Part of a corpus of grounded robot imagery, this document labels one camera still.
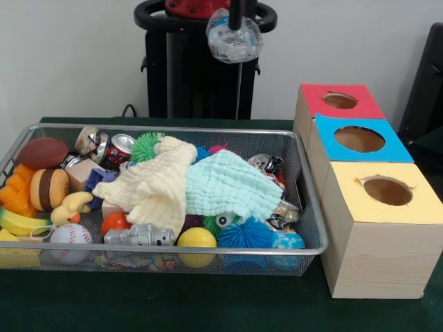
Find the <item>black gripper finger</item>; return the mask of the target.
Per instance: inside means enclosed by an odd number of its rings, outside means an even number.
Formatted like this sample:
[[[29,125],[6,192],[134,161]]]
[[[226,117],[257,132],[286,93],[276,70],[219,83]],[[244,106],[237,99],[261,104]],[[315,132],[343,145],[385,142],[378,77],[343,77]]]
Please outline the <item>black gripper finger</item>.
[[[230,0],[231,30],[239,30],[241,28],[244,9],[245,9],[245,0]]]

